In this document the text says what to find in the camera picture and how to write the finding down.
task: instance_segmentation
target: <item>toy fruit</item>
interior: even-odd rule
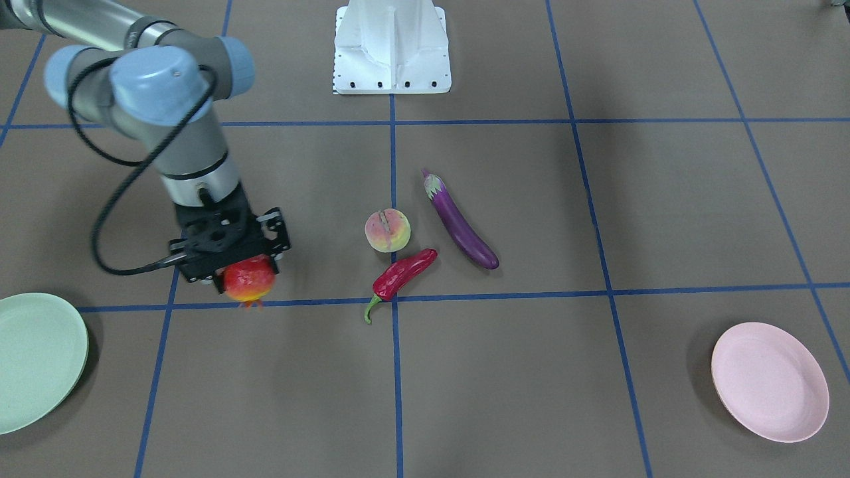
[[[369,245],[376,251],[394,253],[411,239],[411,223],[397,209],[382,209],[369,216],[365,233]]]
[[[240,301],[240,307],[250,308],[254,304],[262,307],[260,298],[275,285],[275,272],[270,261],[269,256],[260,254],[225,267],[222,272],[224,293]]]

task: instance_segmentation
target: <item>light blue joint cap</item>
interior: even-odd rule
[[[125,54],[110,70],[116,103],[136,119],[175,126],[209,88],[195,58],[173,47],[139,48]],[[192,117],[203,117],[212,99]]]
[[[48,90],[50,98],[65,110],[68,109],[68,87],[70,86],[68,83],[71,81],[68,71],[71,69],[71,63],[80,52],[90,48],[92,47],[82,45],[60,48],[50,56],[48,63],[44,66],[44,87]]]
[[[254,85],[254,58],[248,47],[233,37],[216,37],[224,44],[227,56],[230,58],[230,71],[233,86],[230,88],[230,96],[243,94]]]

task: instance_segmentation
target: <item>pink plate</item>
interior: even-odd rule
[[[830,391],[818,362],[786,331],[760,322],[727,330],[711,356],[723,405],[769,440],[794,443],[824,426]]]

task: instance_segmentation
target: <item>blue tape line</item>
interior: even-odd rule
[[[227,29],[230,27],[230,10],[233,7],[233,0],[227,0],[227,8],[224,10],[224,24],[221,26],[221,36],[227,37]]]
[[[815,282],[813,285],[818,289],[850,288],[850,282]]]
[[[850,122],[850,117],[842,118],[746,118],[747,122]]]
[[[811,287],[823,289],[850,288],[850,282],[820,282]],[[757,284],[748,286],[708,286],[708,287],[660,287],[645,289],[611,289],[607,290],[578,290],[552,292],[507,292],[507,293],[453,293],[435,295],[402,295],[399,302],[441,302],[463,300],[510,300],[510,299],[556,299],[569,297],[604,297],[606,295],[666,295],[679,293],[736,293],[781,290],[808,290],[808,284]],[[303,307],[310,305],[341,305],[368,304],[371,298],[347,297],[338,299],[291,299],[264,300],[265,307]],[[132,305],[101,305],[94,307],[77,307],[81,314],[96,312],[138,312],[144,310],[205,310],[205,309],[234,309],[239,307],[236,302],[209,302],[189,304],[132,304]]]
[[[711,44],[711,49],[714,51],[714,56],[717,58],[717,63],[720,65],[720,70],[723,73],[723,78],[726,80],[726,84],[729,88],[729,92],[732,94],[732,99],[735,103],[735,107],[738,108],[738,113],[740,114],[741,120],[744,122],[744,128],[746,129],[747,136],[750,138],[750,145],[752,146],[752,150],[756,153],[756,159],[758,160],[759,168],[762,170],[762,175],[764,176],[765,182],[768,184],[768,189],[770,190],[770,196],[773,198],[773,204],[776,206],[777,211],[779,212],[780,218],[782,218],[782,225],[785,227],[785,233],[788,235],[788,239],[791,243],[791,246],[794,249],[794,254],[797,257],[797,261],[800,263],[800,269],[802,270],[802,274],[806,277],[806,283],[808,288],[812,294],[812,299],[814,300],[815,305],[818,307],[818,313],[820,314],[820,319],[824,323],[824,327],[826,328],[826,332],[830,337],[830,341],[832,342],[832,346],[836,351],[836,355],[838,356],[838,361],[841,363],[841,368],[844,370],[844,376],[847,379],[847,382],[850,383],[850,367],[847,366],[847,359],[844,357],[844,352],[842,351],[841,346],[838,344],[838,340],[836,339],[835,332],[832,329],[832,325],[830,324],[830,319],[826,315],[826,310],[824,310],[823,305],[820,303],[820,297],[818,296],[818,290],[814,286],[814,282],[812,281],[812,276],[808,271],[808,267],[806,266],[806,261],[802,257],[802,252],[800,251],[800,246],[797,244],[796,238],[794,237],[794,231],[791,229],[791,223],[788,220],[788,216],[785,215],[785,210],[782,208],[782,202],[779,200],[779,195],[774,188],[774,183],[770,179],[770,173],[768,172],[768,167],[762,158],[762,153],[758,148],[758,143],[756,142],[756,137],[752,133],[752,128],[750,128],[750,122],[744,114],[744,108],[741,106],[740,100],[738,98],[738,94],[735,92],[735,87],[732,84],[732,79],[729,77],[728,71],[726,70],[726,66],[723,64],[723,58],[720,56],[720,50],[717,48],[717,44],[714,41],[714,36],[711,34],[711,29],[708,26],[708,21],[706,20],[706,16],[702,12],[702,8],[700,7],[699,0],[693,0],[694,7],[696,8],[697,14],[700,17],[700,21],[702,22],[703,28],[705,29],[705,34],[708,36],[708,41]]]
[[[391,208],[396,209],[395,197],[395,95],[389,95],[389,197]]]
[[[709,286],[709,287],[668,287],[649,289],[620,289],[611,291],[614,295],[664,295],[674,293],[729,293],[774,290],[809,289],[808,284],[762,284],[752,286]]]
[[[46,37],[42,35],[41,38],[38,39],[38,44],[36,45],[36,51],[32,53],[32,58],[30,59],[29,66],[26,67],[26,73],[24,73],[24,78],[20,82],[20,86],[18,87],[18,93],[14,97],[14,101],[12,102],[12,109],[9,110],[9,114],[6,117],[6,123],[3,126],[3,129],[0,130],[0,147],[3,147],[3,143],[6,142],[6,135],[9,133],[10,127],[12,126],[12,121],[14,120],[14,114],[18,112],[18,106],[20,106],[20,100],[24,97],[24,91],[26,90],[26,85],[30,82],[30,77],[32,76],[32,70],[36,67],[36,62],[38,61],[38,55],[42,52],[42,47],[44,46],[44,39]]]
[[[579,124],[606,124],[628,122],[741,122],[740,118],[587,118],[576,119]]]
[[[171,289],[168,292],[168,304],[165,310],[165,318],[162,320],[162,332],[160,333],[159,348],[156,350],[156,364],[154,375],[150,381],[150,395],[148,395],[148,407],[144,413],[144,425],[142,425],[142,438],[139,441],[139,455],[136,457],[136,470],[133,478],[140,478],[142,467],[145,465],[145,452],[148,448],[148,436],[150,434],[150,422],[154,416],[154,404],[156,403],[156,392],[159,389],[159,378],[162,372],[162,358],[165,356],[165,346],[168,340],[168,329],[171,326],[171,305],[174,304],[174,296],[177,294],[177,280],[179,271],[175,267],[171,279]]]
[[[389,195],[392,208],[396,207],[395,197],[395,95],[389,95]],[[397,253],[390,254],[390,262],[395,264]],[[393,305],[393,371],[395,376],[395,474],[405,476],[405,448],[401,429],[401,349],[399,347],[399,297],[391,300]]]
[[[100,124],[87,123],[81,124],[80,128],[83,129],[102,129],[104,126]],[[74,126],[70,123],[53,123],[53,124],[12,124],[9,125],[9,129],[71,129]]]
[[[229,128],[255,128],[268,126],[387,126],[389,121],[225,121]]]
[[[395,473],[405,476],[404,436],[401,428],[401,349],[399,347],[399,301],[393,299],[393,370],[395,376]]]
[[[142,310],[166,310],[164,304],[138,304],[138,305],[100,305],[94,307],[77,307],[81,314],[93,314],[98,312],[140,312]]]
[[[469,120],[401,120],[403,126],[434,126],[451,124],[565,124],[569,119],[469,119]]]
[[[575,142],[575,152],[578,156],[579,167],[581,168],[581,182],[584,184],[585,192],[587,194],[587,208],[590,211],[591,221],[593,223],[593,229],[596,234],[596,242],[597,248],[599,252],[599,263],[602,266],[602,273],[605,279],[605,292],[608,295],[608,301],[611,308],[611,317],[614,321],[614,329],[617,334],[617,344],[620,347],[620,359],[623,364],[623,373],[626,376],[626,387],[629,392],[629,400],[632,403],[632,415],[635,421],[635,429],[637,431],[637,439],[640,443],[641,454],[643,456],[643,467],[646,472],[647,478],[652,478],[652,464],[649,460],[649,449],[647,448],[646,438],[643,433],[643,423],[640,418],[640,410],[638,407],[638,396],[635,393],[635,387],[632,380],[632,370],[629,366],[629,358],[626,353],[626,343],[623,340],[623,332],[620,327],[620,316],[617,312],[617,304],[615,302],[615,296],[612,294],[613,289],[611,287],[611,277],[608,270],[608,262],[605,258],[605,249],[602,241],[602,234],[599,231],[599,223],[597,221],[596,208],[593,206],[593,194],[590,187],[590,180],[587,177],[587,168],[584,161],[584,153],[581,150],[581,139],[579,138],[579,130],[578,124],[575,121],[575,113],[573,110],[572,99],[570,98],[570,85],[567,82],[567,75],[564,69],[564,62],[561,56],[561,47],[558,41],[558,32],[555,28],[555,19],[552,14],[552,4],[550,0],[546,0],[546,10],[547,15],[549,17],[549,28],[552,30],[552,43],[555,47],[555,55],[558,58],[558,70],[561,74],[561,83],[564,85],[564,98],[567,104],[567,112],[569,113],[569,121],[570,127],[573,133],[573,141]]]
[[[566,292],[454,293],[444,295],[400,296],[399,302],[437,302],[449,300],[555,299],[563,297],[599,297],[605,295],[608,295],[608,292],[604,290]]]
[[[850,122],[850,118],[747,118],[747,122]],[[704,123],[704,122],[742,122],[740,118],[585,118],[570,121],[565,119],[496,119],[496,120],[397,120],[396,126],[444,126],[444,125],[486,125],[486,124],[610,124],[610,123]],[[227,128],[267,128],[296,126],[388,126],[389,121],[227,121],[221,122]],[[81,128],[103,128],[102,125],[89,123]],[[45,124],[9,124],[7,129],[71,129],[67,123]]]

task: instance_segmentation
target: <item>eggplant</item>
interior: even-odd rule
[[[457,205],[451,199],[443,180],[436,174],[429,173],[427,169],[422,170],[422,175],[425,177],[425,191],[428,193],[428,199],[431,200],[434,209],[437,210],[439,218],[442,219],[445,229],[449,232],[449,236],[455,241],[455,244],[475,264],[490,270],[499,267],[499,258],[481,240],[463,217],[463,214],[457,209]]]

